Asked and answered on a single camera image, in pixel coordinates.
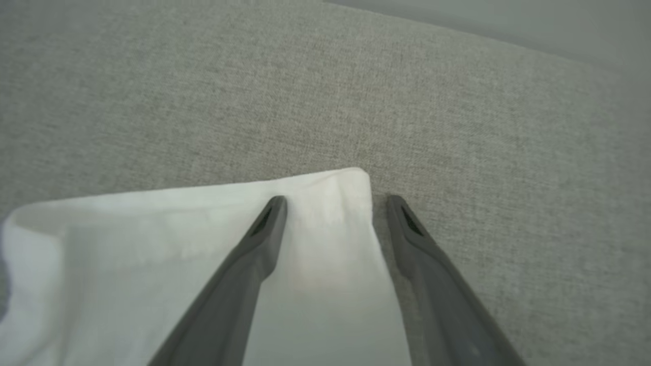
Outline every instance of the gray textured fabric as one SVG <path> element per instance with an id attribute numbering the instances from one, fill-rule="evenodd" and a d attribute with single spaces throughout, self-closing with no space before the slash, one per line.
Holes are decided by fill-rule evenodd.
<path id="1" fill-rule="evenodd" d="M 0 213 L 359 166 L 403 195 L 530 365 L 648 365 L 650 89 L 317 2 L 0 3 Z"/>

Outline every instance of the gray background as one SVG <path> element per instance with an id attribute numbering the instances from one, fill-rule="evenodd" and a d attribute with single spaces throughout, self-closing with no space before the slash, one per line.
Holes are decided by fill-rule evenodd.
<path id="1" fill-rule="evenodd" d="M 634 75 L 318 1 L 3 1 L 0 214 L 359 166 L 415 365 L 388 193 L 530 365 L 648 365 L 650 100 Z"/>

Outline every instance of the folded cloth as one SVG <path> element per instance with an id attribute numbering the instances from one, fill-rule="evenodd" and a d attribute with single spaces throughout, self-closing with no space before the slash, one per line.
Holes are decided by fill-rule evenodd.
<path id="1" fill-rule="evenodd" d="M 146 365 L 274 195 L 287 222 L 243 364 L 410 365 L 360 169 L 17 209 L 0 365 Z"/>

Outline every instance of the white cloth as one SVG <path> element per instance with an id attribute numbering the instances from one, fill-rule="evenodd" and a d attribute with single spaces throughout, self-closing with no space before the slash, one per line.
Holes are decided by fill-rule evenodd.
<path id="1" fill-rule="evenodd" d="M 360 169 L 17 209 L 0 365 L 146 365 L 274 195 L 288 217 L 243 364 L 410 365 Z"/>

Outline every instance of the white towel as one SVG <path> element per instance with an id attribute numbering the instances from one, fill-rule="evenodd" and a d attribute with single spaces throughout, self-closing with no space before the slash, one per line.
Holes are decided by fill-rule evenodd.
<path id="1" fill-rule="evenodd" d="M 287 222 L 243 364 L 411 365 L 360 169 L 17 209 L 0 365 L 146 365 L 274 195 Z"/>

